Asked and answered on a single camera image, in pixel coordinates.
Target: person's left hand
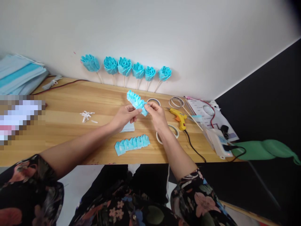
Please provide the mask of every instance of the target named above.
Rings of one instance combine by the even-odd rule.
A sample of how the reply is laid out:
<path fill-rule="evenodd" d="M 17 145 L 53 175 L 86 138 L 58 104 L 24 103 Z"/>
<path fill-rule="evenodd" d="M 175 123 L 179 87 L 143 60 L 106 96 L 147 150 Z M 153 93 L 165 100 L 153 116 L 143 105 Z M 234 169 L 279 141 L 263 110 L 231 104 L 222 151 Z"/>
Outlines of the person's left hand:
<path fill-rule="evenodd" d="M 141 109 L 135 109 L 131 104 L 122 106 L 110 122 L 110 126 L 112 126 L 116 132 L 121 132 L 128 122 L 133 123 L 137 121 L 137 115 L 139 115 L 141 111 Z"/>

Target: hand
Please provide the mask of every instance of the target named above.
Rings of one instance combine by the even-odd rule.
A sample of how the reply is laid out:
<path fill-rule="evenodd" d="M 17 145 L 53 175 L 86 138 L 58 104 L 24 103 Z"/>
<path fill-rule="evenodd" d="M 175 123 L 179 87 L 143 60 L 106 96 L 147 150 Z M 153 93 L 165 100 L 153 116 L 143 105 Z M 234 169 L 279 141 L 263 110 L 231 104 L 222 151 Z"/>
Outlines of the hand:
<path fill-rule="evenodd" d="M 122 106 L 121 108 L 119 108 L 117 114 L 109 124 L 117 133 L 121 132 L 123 127 L 128 122 L 133 123 L 137 121 L 137 115 L 139 115 L 141 111 L 141 109 L 135 109 L 131 104 Z"/>
<path fill-rule="evenodd" d="M 148 102 L 148 105 L 144 105 L 148 113 L 150 113 L 155 130 L 161 132 L 162 130 L 168 129 L 168 124 L 165 118 L 164 109 L 155 102 Z"/>

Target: black cable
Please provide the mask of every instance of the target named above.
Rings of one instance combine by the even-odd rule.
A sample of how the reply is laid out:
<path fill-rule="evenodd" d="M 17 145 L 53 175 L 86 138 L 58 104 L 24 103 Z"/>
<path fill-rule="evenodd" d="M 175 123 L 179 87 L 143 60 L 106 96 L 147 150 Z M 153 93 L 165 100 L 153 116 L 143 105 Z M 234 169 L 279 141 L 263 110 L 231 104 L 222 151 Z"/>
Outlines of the black cable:
<path fill-rule="evenodd" d="M 236 160 L 238 157 L 240 157 L 240 156 L 242 156 L 242 155 L 244 155 L 244 154 L 247 153 L 247 150 L 246 150 L 244 147 L 240 147 L 240 146 L 228 146 L 228 147 L 231 147 L 231 148 L 232 148 L 231 150 L 236 149 L 236 148 L 242 148 L 242 149 L 245 150 L 243 153 L 237 155 L 237 156 L 236 156 L 233 160 L 231 160 L 230 162 L 233 162 L 233 161 Z"/>
<path fill-rule="evenodd" d="M 53 88 L 49 88 L 49 89 L 46 89 L 44 91 L 41 91 L 39 93 L 35 93 L 35 94 L 32 94 L 32 95 L 38 95 L 38 94 L 41 94 L 41 93 L 44 93 L 44 92 L 47 92 L 47 91 L 50 91 L 52 89 L 56 89 L 56 88 L 59 88 L 59 87 L 62 87 L 62 86 L 65 86 L 65 85 L 68 85 L 68 84 L 71 84 L 71 83 L 75 83 L 75 82 L 78 82 L 78 81 L 88 81 L 88 80 L 84 80 L 84 79 L 78 79 L 78 80 L 75 80 L 73 82 L 69 82 L 69 83 L 66 83 L 64 85 L 60 85 L 60 86 L 56 86 L 56 87 L 53 87 Z"/>
<path fill-rule="evenodd" d="M 189 144 L 190 144 L 190 146 L 192 147 L 192 149 L 204 160 L 204 162 L 205 163 L 207 163 L 207 161 L 206 161 L 206 159 L 203 157 L 203 156 L 201 156 L 200 155 L 200 153 L 198 153 L 195 149 L 194 149 L 194 147 L 192 146 L 192 144 L 191 144 L 191 142 L 190 142 L 190 137 L 189 137 L 189 135 L 188 135 L 188 133 L 187 133 L 187 131 L 186 130 L 184 130 L 184 132 L 187 134 L 187 136 L 188 136 L 188 140 L 189 140 Z"/>

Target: person's right hand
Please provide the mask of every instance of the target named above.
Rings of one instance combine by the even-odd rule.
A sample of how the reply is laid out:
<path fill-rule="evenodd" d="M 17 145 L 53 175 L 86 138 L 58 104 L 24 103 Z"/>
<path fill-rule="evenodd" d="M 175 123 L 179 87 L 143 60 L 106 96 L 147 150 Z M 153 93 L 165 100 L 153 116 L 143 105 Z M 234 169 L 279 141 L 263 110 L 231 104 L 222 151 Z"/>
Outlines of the person's right hand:
<path fill-rule="evenodd" d="M 155 130 L 160 132 L 166 128 L 168 129 L 164 109 L 155 102 L 148 102 L 147 104 L 144 107 L 153 119 Z"/>

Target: red cable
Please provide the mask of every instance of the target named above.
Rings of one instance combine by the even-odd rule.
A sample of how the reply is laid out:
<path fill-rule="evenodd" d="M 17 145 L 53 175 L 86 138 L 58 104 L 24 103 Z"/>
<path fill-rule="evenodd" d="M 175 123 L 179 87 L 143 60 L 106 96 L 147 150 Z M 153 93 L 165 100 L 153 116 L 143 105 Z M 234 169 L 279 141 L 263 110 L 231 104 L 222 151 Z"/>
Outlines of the red cable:
<path fill-rule="evenodd" d="M 215 117 L 215 110 L 214 110 L 214 108 L 213 108 L 209 103 L 207 103 L 206 101 L 203 101 L 203 100 L 200 100 L 200 101 L 202 101 L 202 102 L 208 104 L 208 105 L 212 108 L 212 110 L 213 110 L 213 112 L 214 112 L 214 115 L 213 115 L 213 117 L 212 117 L 212 119 L 211 119 L 211 121 L 210 121 L 210 124 L 211 124 L 212 128 L 214 128 L 214 127 L 213 127 L 213 124 L 212 124 L 212 120 L 213 120 L 214 117 Z"/>
<path fill-rule="evenodd" d="M 78 79 L 78 80 L 75 80 L 75 81 L 73 81 L 73 82 L 69 82 L 69 83 L 66 83 L 66 84 L 64 84 L 64 85 L 61 85 L 61 86 L 53 87 L 53 88 L 50 88 L 50 89 L 44 90 L 44 91 L 42 91 L 42 92 L 39 92 L 39 93 L 36 93 L 36 94 L 33 94 L 33 95 L 38 95 L 38 94 L 41 94 L 41 93 L 47 92 L 47 91 L 49 91 L 49 90 L 56 89 L 56 88 L 59 88 L 59 87 L 62 87 L 62 86 L 65 86 L 65 85 L 68 85 L 68 84 L 71 84 L 71 83 L 75 83 L 75 82 L 78 82 L 78 81 L 88 81 L 88 80 L 84 80 L 84 79 Z"/>

